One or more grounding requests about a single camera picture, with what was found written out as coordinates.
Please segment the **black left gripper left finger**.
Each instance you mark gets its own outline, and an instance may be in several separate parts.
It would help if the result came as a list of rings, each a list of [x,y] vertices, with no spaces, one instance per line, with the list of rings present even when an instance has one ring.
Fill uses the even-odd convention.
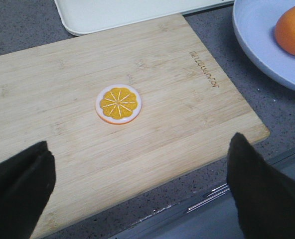
[[[30,238],[55,183],[55,158],[46,141],[0,163],[0,239]]]

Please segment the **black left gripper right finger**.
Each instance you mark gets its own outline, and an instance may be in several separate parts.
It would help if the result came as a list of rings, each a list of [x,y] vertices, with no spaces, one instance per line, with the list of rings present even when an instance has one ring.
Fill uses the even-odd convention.
[[[295,239],[295,180],[269,165],[236,133],[229,145],[227,183],[247,239]]]

